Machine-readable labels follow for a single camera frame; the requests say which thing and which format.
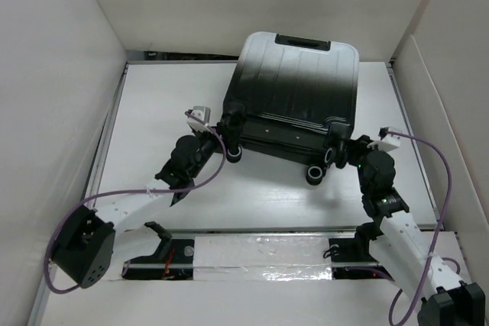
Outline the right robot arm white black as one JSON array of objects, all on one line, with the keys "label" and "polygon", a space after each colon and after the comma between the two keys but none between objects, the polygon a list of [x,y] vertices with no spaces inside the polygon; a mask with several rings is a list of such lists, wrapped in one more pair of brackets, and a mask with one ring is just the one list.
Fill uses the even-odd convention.
[{"label": "right robot arm white black", "polygon": [[486,295],[468,283],[436,252],[439,229],[424,238],[410,207],[394,188],[395,161],[390,151],[400,145],[402,132],[381,129],[378,140],[350,140],[341,149],[343,163],[355,166],[361,201],[370,222],[357,227],[355,255],[377,261],[410,300],[405,315],[391,325],[404,325],[415,315],[419,325],[483,325]]}]

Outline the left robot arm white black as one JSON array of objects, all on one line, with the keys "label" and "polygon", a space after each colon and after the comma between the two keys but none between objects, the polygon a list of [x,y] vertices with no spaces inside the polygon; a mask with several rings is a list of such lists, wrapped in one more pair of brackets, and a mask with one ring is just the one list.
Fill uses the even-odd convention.
[{"label": "left robot arm white black", "polygon": [[227,153],[219,127],[197,121],[192,130],[191,135],[176,142],[169,160],[145,188],[100,192],[68,211],[44,255],[43,275],[52,292],[62,291],[50,278],[51,264],[74,281],[71,291],[87,289],[109,271],[121,250],[119,236],[140,228],[156,233],[146,240],[145,255],[157,263],[168,258],[172,236],[154,220],[159,204],[173,206],[191,191],[209,184],[212,177],[201,183],[195,178],[214,153]]}]

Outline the white black hard-shell suitcase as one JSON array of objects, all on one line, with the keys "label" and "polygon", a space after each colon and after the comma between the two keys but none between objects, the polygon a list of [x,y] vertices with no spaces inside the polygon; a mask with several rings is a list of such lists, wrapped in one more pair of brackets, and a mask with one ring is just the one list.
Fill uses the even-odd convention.
[{"label": "white black hard-shell suitcase", "polygon": [[236,63],[218,124],[230,163],[244,150],[306,166],[319,185],[346,164],[355,127],[360,57],[350,44],[267,31],[250,34]]}]

